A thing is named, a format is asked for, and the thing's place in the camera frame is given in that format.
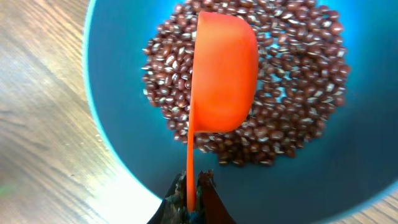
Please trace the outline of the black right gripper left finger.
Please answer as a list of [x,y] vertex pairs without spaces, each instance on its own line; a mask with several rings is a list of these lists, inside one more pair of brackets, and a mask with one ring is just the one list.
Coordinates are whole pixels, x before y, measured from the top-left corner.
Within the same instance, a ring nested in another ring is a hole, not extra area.
[[160,206],[147,224],[183,224],[186,209],[186,172],[177,174]]

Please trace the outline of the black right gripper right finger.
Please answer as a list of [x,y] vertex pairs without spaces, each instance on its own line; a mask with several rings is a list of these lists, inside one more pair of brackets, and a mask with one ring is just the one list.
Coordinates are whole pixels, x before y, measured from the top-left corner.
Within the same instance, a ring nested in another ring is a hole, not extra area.
[[201,203],[206,224],[236,224],[221,201],[215,187],[212,170],[201,171],[198,175],[198,187],[201,190]]

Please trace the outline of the orange scoop with blue handle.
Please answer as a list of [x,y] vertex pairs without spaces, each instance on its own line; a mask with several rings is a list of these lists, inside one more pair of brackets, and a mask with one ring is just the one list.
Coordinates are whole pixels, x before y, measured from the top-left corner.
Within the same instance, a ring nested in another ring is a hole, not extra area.
[[256,90],[259,54],[251,26],[238,17],[198,15],[187,137],[187,210],[196,203],[195,133],[227,133],[246,119]]

